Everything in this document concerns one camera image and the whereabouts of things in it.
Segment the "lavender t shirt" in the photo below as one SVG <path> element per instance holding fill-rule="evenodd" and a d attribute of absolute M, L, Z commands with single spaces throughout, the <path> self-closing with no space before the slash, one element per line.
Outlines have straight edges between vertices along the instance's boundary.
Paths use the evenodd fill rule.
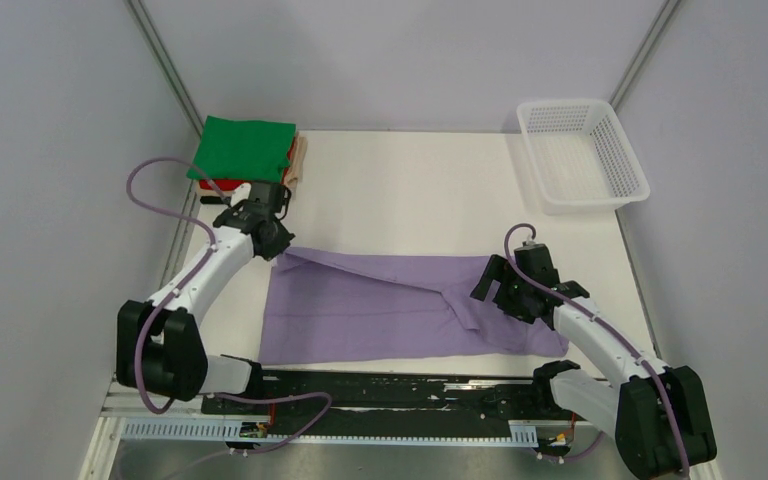
<path fill-rule="evenodd" d="M 291 247 L 272 268 L 259 359 L 269 365 L 484 354 L 563 357 L 568 341 L 470 294 L 486 256 Z"/>

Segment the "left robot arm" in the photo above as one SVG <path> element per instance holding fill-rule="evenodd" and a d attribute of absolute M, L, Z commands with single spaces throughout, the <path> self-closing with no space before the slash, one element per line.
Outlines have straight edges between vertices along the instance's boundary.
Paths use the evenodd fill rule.
<path fill-rule="evenodd" d="M 117 315 L 115 374 L 120 385 L 174 400 L 228 393 L 243 413 L 266 400 L 259 363 L 210 355 L 200 334 L 209 308 L 252 259 L 269 261 L 291 244 L 283 225 L 292 196 L 279 183 L 253 182 L 207 225 L 197 255 L 144 301 L 129 300 Z"/>

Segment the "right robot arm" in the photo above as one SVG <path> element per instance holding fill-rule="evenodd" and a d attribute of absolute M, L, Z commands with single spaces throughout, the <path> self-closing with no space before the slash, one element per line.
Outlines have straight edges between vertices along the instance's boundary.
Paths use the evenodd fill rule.
<path fill-rule="evenodd" d="M 531 403 L 544 417 L 575 413 L 610 437 L 638 479 L 686 474 L 718 454 L 704 386 L 690 367 L 671 367 L 632 343 L 601 313 L 589 292 L 563 281 L 544 244 L 524 243 L 490 256 L 471 298 L 504 314 L 541 322 L 574 344 L 603 375 L 572 361 L 534 372 Z"/>

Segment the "beige folded t shirt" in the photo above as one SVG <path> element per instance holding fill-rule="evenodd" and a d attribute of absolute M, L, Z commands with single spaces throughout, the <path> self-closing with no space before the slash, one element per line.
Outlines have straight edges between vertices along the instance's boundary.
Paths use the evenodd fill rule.
<path fill-rule="evenodd" d="M 285 187 L 287 187 L 291 193 L 294 193 L 296 190 L 297 185 L 302 179 L 303 175 L 303 163 L 304 159 L 307 153 L 308 149 L 308 141 L 307 138 L 304 135 L 301 135 L 297 133 L 293 139 L 293 143 L 296 143 L 296 150 L 295 154 L 293 156 L 292 162 L 289 162 L 290 171 L 286 178 L 286 182 L 282 183 Z M 233 179 L 233 178 L 219 178 L 215 176 L 211 176 L 211 179 L 215 181 L 216 179 Z"/>

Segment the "red folded t shirt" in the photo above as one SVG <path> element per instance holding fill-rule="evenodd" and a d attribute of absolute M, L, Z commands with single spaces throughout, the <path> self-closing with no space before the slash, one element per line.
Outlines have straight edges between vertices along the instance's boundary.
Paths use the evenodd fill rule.
<path fill-rule="evenodd" d="M 296 143 L 293 143 L 293 144 L 291 145 L 291 147 L 290 147 L 290 149 L 289 149 L 288 153 L 287 153 L 287 159 L 288 159 L 288 161 L 289 161 L 289 162 L 292 162 L 292 160 L 293 160 L 293 156 L 294 156 L 294 154 L 295 154 L 295 150 L 296 150 Z M 281 182 L 282 182 L 282 183 L 285 183 L 285 182 L 286 182 L 286 178 L 287 178 L 287 176 L 288 176 L 288 174 L 289 174 L 289 171 L 290 171 L 290 167 L 291 167 L 291 165 L 289 165 L 288 167 L 286 167 L 286 168 L 283 170 L 283 172 L 282 172 L 282 176 L 281 176 Z M 249 183 L 249 180 L 239 180 L 239 179 L 216 179 L 216 180 L 214 181 L 214 183 L 216 184 L 216 186 L 217 186 L 217 187 L 218 187 L 218 188 L 219 188 L 219 189 L 220 189 L 222 192 L 224 192 L 224 193 L 229 193 L 229 192 L 233 192 L 234 190 L 236 190 L 236 189 L 237 189 L 238 187 L 240 187 L 241 185 L 243 185 L 243 184 L 246 184 L 246 183 Z M 214 191 L 212 190 L 212 188 L 210 187 L 210 185 L 209 185 L 209 183 L 208 183 L 207 181 L 205 181 L 205 180 L 199 180 L 199 181 L 197 182 L 197 184 L 198 184 L 198 188 L 199 188 L 199 191 L 200 191 L 200 192 L 206 192 L 207 194 L 210 194 L 210 195 L 212 195 L 212 194 L 214 193 Z"/>

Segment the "black folded t shirt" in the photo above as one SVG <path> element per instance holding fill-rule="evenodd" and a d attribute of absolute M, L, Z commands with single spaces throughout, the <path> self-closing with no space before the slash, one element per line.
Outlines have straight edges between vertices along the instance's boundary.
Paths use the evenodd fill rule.
<path fill-rule="evenodd" d="M 219 196 L 201 196 L 199 202 L 202 205 L 222 205 L 225 203 L 225 200 Z"/>

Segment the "green folded t shirt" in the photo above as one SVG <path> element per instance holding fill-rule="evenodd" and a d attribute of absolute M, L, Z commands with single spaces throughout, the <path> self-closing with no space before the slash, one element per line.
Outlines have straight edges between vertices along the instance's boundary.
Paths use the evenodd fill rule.
<path fill-rule="evenodd" d="M 296 133 L 294 123 L 208 116 L 193 164 L 216 182 L 280 182 Z"/>

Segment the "white plastic basket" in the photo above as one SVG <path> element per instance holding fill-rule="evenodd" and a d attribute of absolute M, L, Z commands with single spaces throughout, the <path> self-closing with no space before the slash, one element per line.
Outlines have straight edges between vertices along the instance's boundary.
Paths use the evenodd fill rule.
<path fill-rule="evenodd" d="M 613 107 L 545 99 L 516 108 L 531 184 L 547 215 L 615 211 L 651 188 Z"/>

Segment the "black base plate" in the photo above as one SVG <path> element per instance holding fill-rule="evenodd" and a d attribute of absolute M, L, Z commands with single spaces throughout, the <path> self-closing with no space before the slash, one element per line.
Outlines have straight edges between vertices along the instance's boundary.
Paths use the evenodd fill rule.
<path fill-rule="evenodd" d="M 256 399 L 286 398 L 270 407 L 208 398 L 206 415 L 265 415 L 274 435 L 296 432 L 325 402 L 303 394 L 325 392 L 327 413 L 308 430 L 310 436 L 339 439 L 449 440 L 511 437 L 519 421 L 538 428 L 541 440 L 568 434 L 584 418 L 562 410 L 547 390 L 530 377 L 431 375 L 406 373 L 267 370 Z"/>

